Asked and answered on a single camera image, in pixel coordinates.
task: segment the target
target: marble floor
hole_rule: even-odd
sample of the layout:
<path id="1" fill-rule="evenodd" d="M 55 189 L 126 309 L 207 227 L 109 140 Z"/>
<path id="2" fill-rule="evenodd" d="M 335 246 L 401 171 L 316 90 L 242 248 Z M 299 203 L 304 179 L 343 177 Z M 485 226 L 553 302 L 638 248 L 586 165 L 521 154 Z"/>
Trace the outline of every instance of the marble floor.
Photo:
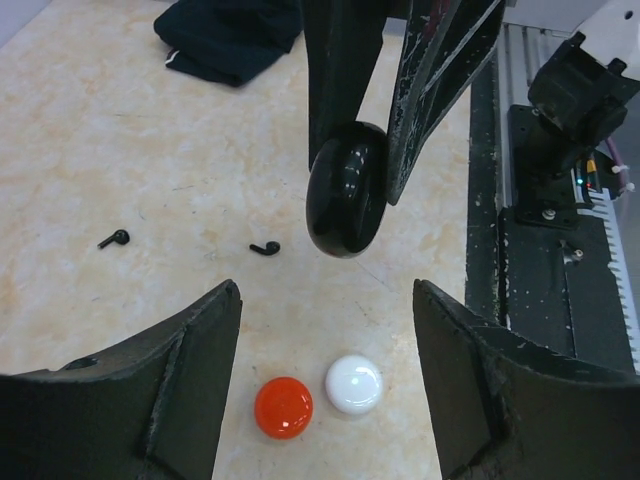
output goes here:
<path id="1" fill-rule="evenodd" d="M 0 49 L 0 371 L 57 369 L 188 306 L 226 278 L 244 300 L 214 478 L 439 479 L 411 289 L 465 279 L 469 97 L 428 141 L 399 205 L 353 260 L 306 231 L 301 38 L 232 90 L 164 67 L 150 0 L 54 0 Z M 386 126 L 401 38 L 389 36 L 360 118 Z M 119 228 L 132 241 L 96 244 Z M 248 244 L 278 240 L 265 258 Z M 386 391 L 357 420 L 323 378 L 346 353 Z M 270 441 L 253 400 L 280 375 L 315 400 L 303 435 Z"/>

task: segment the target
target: black fabric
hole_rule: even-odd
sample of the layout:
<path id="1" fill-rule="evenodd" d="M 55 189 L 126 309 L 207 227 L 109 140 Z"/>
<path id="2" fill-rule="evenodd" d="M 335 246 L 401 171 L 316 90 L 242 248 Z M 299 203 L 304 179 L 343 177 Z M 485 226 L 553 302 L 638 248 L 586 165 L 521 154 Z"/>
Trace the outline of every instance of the black fabric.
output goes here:
<path id="1" fill-rule="evenodd" d="M 297 0 L 180 0 L 153 28 L 167 67 L 239 87 L 291 51 L 302 18 Z"/>

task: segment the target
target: black bracket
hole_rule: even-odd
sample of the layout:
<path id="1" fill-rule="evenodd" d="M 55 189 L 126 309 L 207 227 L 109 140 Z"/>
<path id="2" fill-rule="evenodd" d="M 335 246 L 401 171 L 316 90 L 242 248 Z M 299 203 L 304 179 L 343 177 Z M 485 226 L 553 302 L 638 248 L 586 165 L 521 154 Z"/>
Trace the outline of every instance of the black bracket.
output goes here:
<path id="1" fill-rule="evenodd" d="M 526 140 L 537 122 L 532 107 L 512 105 L 509 137 L 513 166 L 516 221 L 526 225 L 572 230 L 579 222 L 571 175 L 541 176 L 531 165 Z"/>

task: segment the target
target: ball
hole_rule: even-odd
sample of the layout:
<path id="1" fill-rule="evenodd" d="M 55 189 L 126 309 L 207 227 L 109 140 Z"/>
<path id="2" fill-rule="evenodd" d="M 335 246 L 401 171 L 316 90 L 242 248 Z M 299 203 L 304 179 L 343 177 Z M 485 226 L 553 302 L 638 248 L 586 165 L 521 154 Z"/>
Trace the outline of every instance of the ball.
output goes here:
<path id="1" fill-rule="evenodd" d="M 295 378 L 274 378 L 258 392 L 254 414 L 258 427 L 269 437 L 278 440 L 297 437 L 311 422 L 311 393 Z"/>
<path id="2" fill-rule="evenodd" d="M 329 400 L 338 410 L 349 415 L 362 415 L 380 402 L 382 375 L 367 358 L 347 355 L 331 365 L 325 388 Z"/>

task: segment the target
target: black earbud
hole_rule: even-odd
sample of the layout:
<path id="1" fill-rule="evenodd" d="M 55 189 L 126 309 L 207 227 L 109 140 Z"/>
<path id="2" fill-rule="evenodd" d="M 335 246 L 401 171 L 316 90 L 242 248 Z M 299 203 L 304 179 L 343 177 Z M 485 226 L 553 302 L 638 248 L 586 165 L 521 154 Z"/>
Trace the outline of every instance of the black earbud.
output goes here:
<path id="1" fill-rule="evenodd" d="M 252 243 L 249 248 L 260 255 L 270 257 L 280 251 L 280 244 L 278 242 L 267 242 L 266 248 L 262 248 Z"/>
<path id="2" fill-rule="evenodd" d="M 311 169 L 307 228 L 313 243 L 339 258 L 372 242 L 385 207 L 388 142 L 375 125 L 351 122 L 324 143 Z"/>
<path id="3" fill-rule="evenodd" d="M 102 242 L 100 242 L 98 244 L 98 248 L 102 250 L 104 247 L 106 247 L 112 242 L 116 242 L 118 245 L 126 245 L 127 243 L 129 243 L 129 240 L 131 240 L 131 237 L 129 236 L 129 232 L 127 232 L 126 230 L 116 230 L 113 235 L 111 235 L 106 240 L 103 240 Z"/>

